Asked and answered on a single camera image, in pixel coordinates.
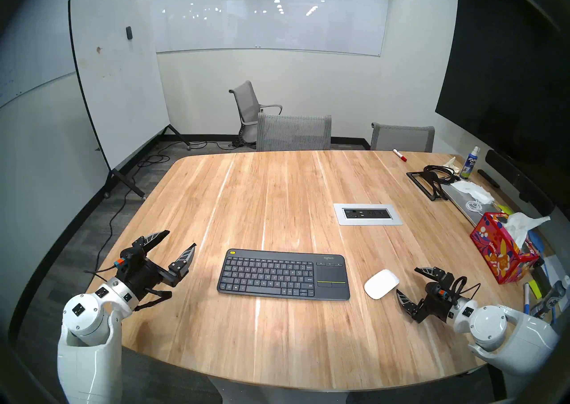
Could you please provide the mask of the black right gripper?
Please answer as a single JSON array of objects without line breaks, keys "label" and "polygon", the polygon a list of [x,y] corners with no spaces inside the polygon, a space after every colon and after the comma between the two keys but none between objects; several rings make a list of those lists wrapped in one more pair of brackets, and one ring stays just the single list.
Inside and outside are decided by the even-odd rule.
[{"label": "black right gripper", "polygon": [[396,296],[404,311],[417,323],[421,323],[429,315],[436,316],[446,323],[448,314],[457,303],[457,295],[454,291],[455,277],[447,274],[446,271],[437,267],[415,267],[414,271],[432,280],[426,284],[426,297],[419,303],[412,302],[399,289],[396,289]]}]

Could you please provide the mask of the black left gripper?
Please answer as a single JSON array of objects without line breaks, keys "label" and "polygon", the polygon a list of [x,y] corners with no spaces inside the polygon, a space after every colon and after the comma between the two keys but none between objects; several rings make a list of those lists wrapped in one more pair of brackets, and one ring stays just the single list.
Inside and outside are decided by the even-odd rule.
[{"label": "black left gripper", "polygon": [[142,301],[147,294],[153,294],[161,301],[163,298],[171,298],[172,294],[169,291],[156,291],[155,286],[163,283],[175,287],[178,280],[182,280],[189,271],[196,243],[183,251],[177,260],[170,263],[168,271],[145,256],[169,234],[169,230],[164,230],[141,236],[132,243],[133,249],[124,249],[120,252],[120,257],[117,259],[117,279],[125,284],[139,301]]}]

